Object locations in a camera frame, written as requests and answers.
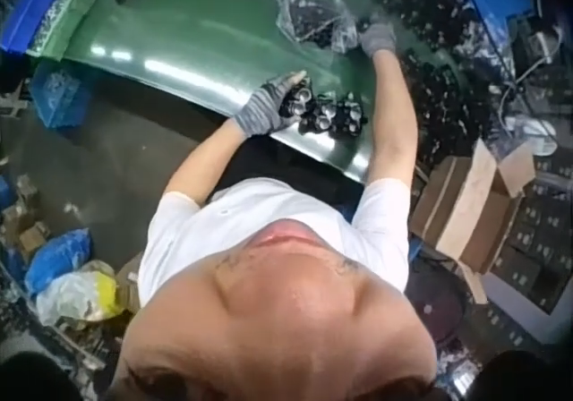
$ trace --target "worker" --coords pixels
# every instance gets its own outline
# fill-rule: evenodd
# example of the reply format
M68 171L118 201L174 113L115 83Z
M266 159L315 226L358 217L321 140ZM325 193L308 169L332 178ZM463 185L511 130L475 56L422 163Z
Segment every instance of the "worker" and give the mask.
M245 140L293 123L278 109L305 73L263 84L168 182L141 261L142 308L125 333L109 399L426 394L435 347L404 296L415 111L391 25L373 24L361 46L376 73L376 104L353 223L269 178L208 200Z

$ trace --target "gray work glove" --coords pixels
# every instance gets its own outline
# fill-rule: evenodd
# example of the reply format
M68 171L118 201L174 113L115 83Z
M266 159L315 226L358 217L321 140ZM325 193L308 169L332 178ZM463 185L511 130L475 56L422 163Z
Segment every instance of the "gray work glove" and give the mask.
M278 110L287 93L305 76L306 72L285 74L263 83L253 92L247 104L234 117L247 138L280 131L299 120L296 116L281 117Z
M379 50L389 50L396 53L396 34L389 22L373 23L368 30L360 35L360 45L370 58Z

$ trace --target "white t-shirt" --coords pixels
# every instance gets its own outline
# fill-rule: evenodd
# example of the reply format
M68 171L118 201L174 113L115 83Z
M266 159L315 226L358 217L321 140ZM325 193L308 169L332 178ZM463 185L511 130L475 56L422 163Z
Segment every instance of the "white t-shirt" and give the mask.
M138 277L141 306L172 276L240 243L267 224L293 219L403 292L408 278L410 191L397 179L364 190L352 225L328 204L268 178L215 194L203 209L179 192L163 196L151 220Z

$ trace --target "workbench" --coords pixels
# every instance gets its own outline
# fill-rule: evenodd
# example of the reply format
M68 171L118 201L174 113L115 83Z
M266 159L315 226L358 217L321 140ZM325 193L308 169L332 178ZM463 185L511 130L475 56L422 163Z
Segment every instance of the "workbench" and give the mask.
M368 0L346 0L368 12ZM357 49L336 55L315 45L297 46L275 24L276 0L98 0L74 33L66 58L126 76L232 116L253 90L280 73L306 70L317 91L354 91L372 112L374 75ZM434 54L394 18L400 49L414 48L425 62L451 63ZM299 134L295 127L274 137L363 179L372 150L371 131L352 141L327 134Z

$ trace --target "blue plastic bag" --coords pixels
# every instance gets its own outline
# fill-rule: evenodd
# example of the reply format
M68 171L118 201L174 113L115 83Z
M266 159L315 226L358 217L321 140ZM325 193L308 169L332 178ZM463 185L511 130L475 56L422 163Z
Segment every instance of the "blue plastic bag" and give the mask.
M88 229L76 229L47 242L36 252L25 284L30 295L46 289L52 280L81 267L91 253Z

